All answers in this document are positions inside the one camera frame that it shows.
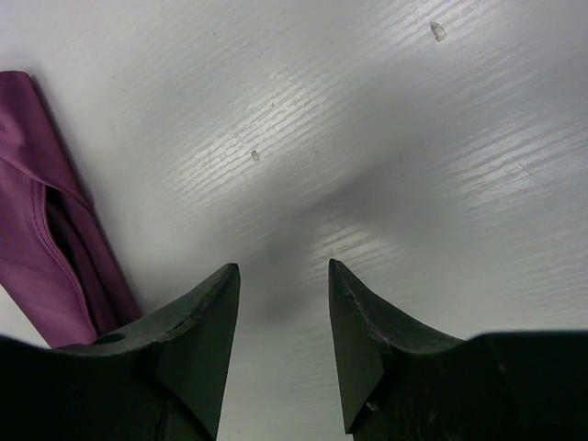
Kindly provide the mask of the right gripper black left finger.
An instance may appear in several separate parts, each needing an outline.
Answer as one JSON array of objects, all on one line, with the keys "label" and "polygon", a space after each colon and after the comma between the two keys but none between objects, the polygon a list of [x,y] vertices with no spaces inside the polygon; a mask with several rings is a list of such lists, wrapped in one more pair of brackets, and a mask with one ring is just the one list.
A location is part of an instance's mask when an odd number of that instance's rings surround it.
[{"label": "right gripper black left finger", "polygon": [[227,264],[158,311],[60,350],[69,378],[57,439],[215,439],[239,292]]}]

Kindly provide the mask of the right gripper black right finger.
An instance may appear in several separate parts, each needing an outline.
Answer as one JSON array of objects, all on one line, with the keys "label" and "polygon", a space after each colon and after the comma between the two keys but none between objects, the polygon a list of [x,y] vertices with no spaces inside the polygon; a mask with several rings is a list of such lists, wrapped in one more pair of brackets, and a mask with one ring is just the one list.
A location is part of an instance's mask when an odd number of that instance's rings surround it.
[{"label": "right gripper black right finger", "polygon": [[339,260],[329,261],[328,278],[344,428],[350,435],[370,398],[402,356],[442,353],[462,341],[393,306]]}]

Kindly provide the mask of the purple cloth napkin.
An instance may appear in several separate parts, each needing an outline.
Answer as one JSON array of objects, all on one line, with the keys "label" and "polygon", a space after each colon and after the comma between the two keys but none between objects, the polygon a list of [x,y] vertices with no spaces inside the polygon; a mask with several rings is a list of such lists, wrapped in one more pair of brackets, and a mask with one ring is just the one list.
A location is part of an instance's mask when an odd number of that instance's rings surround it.
[{"label": "purple cloth napkin", "polygon": [[1,74],[1,285],[51,347],[141,318],[28,73]]}]

